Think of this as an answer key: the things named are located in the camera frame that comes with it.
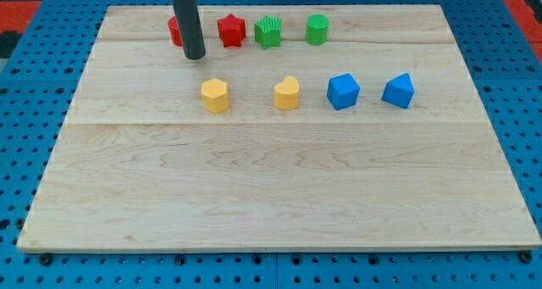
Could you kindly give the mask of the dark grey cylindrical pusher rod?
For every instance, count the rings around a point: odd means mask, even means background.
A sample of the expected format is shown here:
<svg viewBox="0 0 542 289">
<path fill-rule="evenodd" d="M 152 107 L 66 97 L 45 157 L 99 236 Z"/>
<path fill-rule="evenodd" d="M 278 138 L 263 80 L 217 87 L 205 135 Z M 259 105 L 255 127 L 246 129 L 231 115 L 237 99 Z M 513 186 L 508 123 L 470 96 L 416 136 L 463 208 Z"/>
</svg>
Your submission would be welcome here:
<svg viewBox="0 0 542 289">
<path fill-rule="evenodd" d="M 198 60 L 206 55 L 197 0 L 171 0 L 178 23 L 184 55 Z"/>
</svg>

